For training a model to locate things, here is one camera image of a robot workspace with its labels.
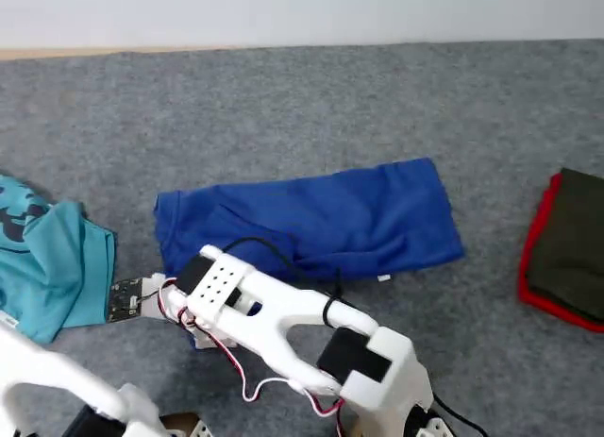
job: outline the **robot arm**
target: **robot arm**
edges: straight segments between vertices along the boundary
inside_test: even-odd
[[[255,352],[298,393],[344,399],[358,414],[363,437],[453,437],[430,408],[428,373],[416,359],[411,340],[379,327],[344,303],[334,302],[328,309],[327,319],[336,330],[313,366],[296,356],[286,334],[297,324],[323,325],[328,297],[298,290],[216,247],[205,246],[176,286],[160,288],[159,299],[172,319],[186,314],[185,322],[195,323],[187,329],[196,336],[207,332]],[[107,437],[168,435],[157,407],[136,387],[127,384],[116,391],[3,324],[0,345],[9,354],[0,358],[0,437],[29,435],[12,397],[19,383],[58,387],[77,395],[89,407],[75,425],[92,422],[97,428],[107,427],[112,432]],[[71,427],[64,436],[87,435],[78,429]]]
[[[344,399],[359,415],[363,435],[428,437],[424,425],[430,420],[438,422],[438,437],[452,435],[430,411],[428,372],[418,362],[409,338],[336,301],[327,312],[336,331],[312,366],[297,358],[286,334],[298,324],[323,325],[328,297],[298,290],[210,245],[190,266],[193,270],[176,284],[189,294],[184,301],[181,296],[177,305],[186,306],[198,327],[220,331],[261,356],[299,393],[306,390]],[[259,311],[249,312],[259,304]],[[408,424],[411,411],[417,419]]]

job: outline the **white wire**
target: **white wire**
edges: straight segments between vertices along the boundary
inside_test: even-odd
[[[252,394],[251,396],[248,396],[246,391],[247,391],[247,377],[245,376],[245,371],[243,370],[242,364],[239,363],[239,360],[237,360],[237,357],[235,357],[235,355],[233,355],[233,353],[229,350],[228,347],[226,347],[222,341],[220,341],[218,338],[216,338],[214,335],[211,335],[212,340],[218,344],[220,346],[220,348],[222,350],[224,350],[228,356],[230,357],[230,359],[233,361],[233,363],[235,364],[235,366],[237,367],[237,370],[239,371],[239,374],[242,377],[242,398],[245,402],[254,402],[258,399],[258,397],[260,396],[260,390],[262,389],[262,387],[269,383],[269,382],[282,382],[282,383],[288,383],[286,378],[266,378],[265,380],[262,380],[257,386],[256,386],[256,390],[254,390],[254,394]]]
[[[319,411],[319,409],[317,409],[317,405],[314,402],[314,398],[312,397],[312,395],[310,394],[310,392],[308,390],[304,390],[304,394],[306,395],[306,397],[309,399],[310,404],[312,405],[312,409],[314,410],[314,412],[320,416],[321,418],[328,418],[332,415],[334,415],[335,413],[337,413],[338,408],[334,408],[332,411],[329,411],[327,413],[325,412],[321,412]]]
[[[239,371],[239,374],[242,377],[242,398],[245,402],[254,402],[258,399],[258,397],[260,396],[260,390],[262,389],[262,387],[269,383],[269,382],[281,382],[281,383],[289,383],[289,381],[286,378],[266,378],[265,380],[262,380],[257,386],[256,386],[256,390],[254,390],[254,394],[251,396],[248,396],[245,391],[247,390],[247,377],[245,376],[245,371],[243,370],[242,364],[239,363],[239,360],[237,360],[237,357],[235,357],[235,355],[233,355],[233,353],[230,351],[230,349],[228,347],[226,347],[222,341],[220,341],[218,338],[216,338],[214,335],[212,335],[211,333],[208,332],[208,335],[210,335],[212,337],[212,340],[218,344],[220,346],[221,349],[223,349],[228,356],[230,357],[230,359],[233,361],[233,363],[236,365],[237,370]],[[319,411],[319,409],[317,408],[315,402],[314,402],[314,398],[312,397],[312,395],[310,394],[310,392],[306,389],[303,390],[304,395],[309,399],[310,401],[310,405],[312,406],[312,409],[314,410],[314,412],[320,416],[321,418],[327,418],[332,416],[333,414],[335,414],[338,411],[338,408],[333,409],[330,412],[321,412]]]
[[[166,315],[168,314],[172,314],[172,312],[170,310],[168,310],[168,308],[166,307],[166,303],[163,301],[163,288],[164,286],[169,282],[169,281],[174,281],[176,279],[176,277],[169,277],[166,278],[159,286],[158,288],[158,300],[161,304],[161,307],[163,308],[163,310],[165,311]]]

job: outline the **dark green cloth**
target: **dark green cloth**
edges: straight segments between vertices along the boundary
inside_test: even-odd
[[[562,169],[527,278],[536,294],[604,324],[604,179]]]

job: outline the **black wire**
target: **black wire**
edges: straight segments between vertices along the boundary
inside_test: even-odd
[[[283,262],[292,272],[294,272],[299,277],[299,279],[305,281],[312,281],[308,275],[306,275],[302,270],[293,265],[292,262],[288,260],[287,257],[283,253],[281,253],[275,245],[271,244],[266,239],[262,239],[262,237],[242,237],[241,239],[237,239],[236,241],[231,242],[230,244],[225,246],[223,248],[223,253],[227,253],[233,248],[235,248],[237,245],[241,245],[246,242],[256,242],[258,244],[266,246],[277,258],[281,260],[281,262]]]
[[[438,397],[438,395],[436,395],[436,393],[432,392],[432,394],[434,395],[434,400],[436,401],[436,403],[439,406],[441,406],[445,410],[445,412],[447,412],[449,415],[453,416],[454,418],[457,418],[462,423],[464,423],[466,426],[469,426],[470,428],[477,430],[478,432],[480,432],[480,435],[482,435],[483,437],[489,437],[489,434],[487,433],[486,430],[481,428],[476,423],[471,422],[465,416],[460,415],[459,413],[455,412],[453,409],[451,409],[449,406],[447,406],[443,402],[443,400],[440,397]]]
[[[242,237],[241,239],[237,239],[236,241],[233,241],[230,244],[227,244],[223,248],[223,253],[227,253],[227,252],[231,251],[233,248],[235,248],[237,245],[240,245],[240,244],[243,244],[246,242],[256,242],[257,244],[262,244],[262,245],[266,246],[269,250],[271,250],[271,252],[277,258],[279,258],[281,260],[281,262],[283,262],[283,264],[286,267],[288,267],[292,272],[294,272],[300,279],[302,279],[304,281],[312,282],[312,279],[308,275],[306,275],[302,270],[300,270],[298,267],[296,267],[294,264],[292,264],[292,262],[290,260],[288,260],[287,257],[285,255],[283,255],[283,253],[281,253],[275,245],[268,242],[266,239],[262,239],[262,237],[250,236],[250,237]],[[340,271],[339,268],[336,271],[336,281],[335,281],[335,287],[334,287],[333,293],[330,293],[330,292],[324,290],[323,288],[317,288],[317,289],[319,289],[322,293],[329,296],[329,300],[327,301],[326,305],[323,307],[323,322],[328,327],[333,328],[333,326],[329,323],[329,321],[327,319],[327,313],[329,312],[329,308],[331,307],[331,305],[333,305],[333,302],[335,302],[336,300],[344,303],[345,305],[348,305],[349,307],[357,308],[354,305],[352,305],[350,302],[348,302],[347,300],[344,300],[342,298],[342,293],[343,293],[343,291],[342,291],[342,272]]]
[[[147,295],[142,295],[141,297],[139,297],[139,299],[136,302],[136,308],[116,308],[113,311],[131,311],[131,310],[136,310],[137,308],[139,308],[139,305],[141,305],[145,300],[148,300],[149,298],[153,297],[155,294],[158,293],[158,290],[154,291],[151,294],[147,294]]]

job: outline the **white wall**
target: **white wall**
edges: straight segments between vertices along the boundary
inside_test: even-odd
[[[604,0],[0,0],[0,48],[604,37]]]

